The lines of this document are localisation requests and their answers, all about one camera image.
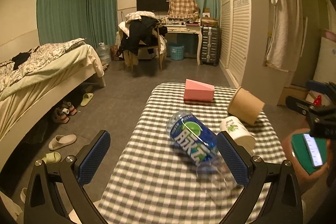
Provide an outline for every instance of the blue bottle label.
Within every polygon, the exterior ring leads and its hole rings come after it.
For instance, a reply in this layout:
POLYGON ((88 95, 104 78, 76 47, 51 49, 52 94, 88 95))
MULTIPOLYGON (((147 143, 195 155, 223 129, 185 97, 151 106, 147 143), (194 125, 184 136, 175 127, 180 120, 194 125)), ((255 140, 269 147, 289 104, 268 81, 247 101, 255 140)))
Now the blue bottle label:
POLYGON ((197 166, 217 155, 216 135, 194 115, 178 120, 170 131, 170 137, 197 166))

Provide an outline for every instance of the suitcase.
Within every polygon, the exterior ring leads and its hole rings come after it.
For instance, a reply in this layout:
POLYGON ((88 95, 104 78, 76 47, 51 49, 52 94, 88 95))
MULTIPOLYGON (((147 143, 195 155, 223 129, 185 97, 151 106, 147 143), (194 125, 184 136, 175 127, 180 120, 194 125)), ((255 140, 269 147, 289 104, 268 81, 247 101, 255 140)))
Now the suitcase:
POLYGON ((219 48, 219 28, 203 26, 202 35, 201 63, 217 66, 221 53, 219 48))

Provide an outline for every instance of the white desk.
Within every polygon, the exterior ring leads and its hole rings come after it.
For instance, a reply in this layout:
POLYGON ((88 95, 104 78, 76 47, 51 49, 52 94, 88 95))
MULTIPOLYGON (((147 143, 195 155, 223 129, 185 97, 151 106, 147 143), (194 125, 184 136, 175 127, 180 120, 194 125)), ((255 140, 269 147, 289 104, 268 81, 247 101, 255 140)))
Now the white desk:
POLYGON ((185 25, 164 25, 170 33, 195 33, 198 35, 197 46, 197 64, 200 65, 200 55, 202 47, 202 27, 201 26, 185 26, 185 25))

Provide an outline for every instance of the clear plastic bottle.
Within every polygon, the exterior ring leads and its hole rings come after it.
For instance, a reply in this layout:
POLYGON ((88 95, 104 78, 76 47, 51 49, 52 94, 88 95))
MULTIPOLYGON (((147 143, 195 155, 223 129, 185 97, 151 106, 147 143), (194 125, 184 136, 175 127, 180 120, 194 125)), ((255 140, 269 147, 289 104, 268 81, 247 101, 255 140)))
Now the clear plastic bottle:
POLYGON ((187 111, 179 111, 169 119, 166 133, 196 164, 201 188, 220 204, 236 181, 218 152, 216 135, 187 111))
POLYGON ((110 47, 105 45, 104 42, 99 43, 99 47, 97 48, 97 54, 100 58, 101 63, 109 64, 112 62, 111 60, 111 52, 110 47))

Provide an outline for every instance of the black screen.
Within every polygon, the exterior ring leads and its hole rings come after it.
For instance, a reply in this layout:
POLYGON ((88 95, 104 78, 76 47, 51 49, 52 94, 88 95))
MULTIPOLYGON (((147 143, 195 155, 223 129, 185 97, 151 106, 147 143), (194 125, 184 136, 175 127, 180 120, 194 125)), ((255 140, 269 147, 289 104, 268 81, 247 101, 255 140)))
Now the black screen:
POLYGON ((136 0, 137 11, 167 12, 169 10, 169 0, 136 0))

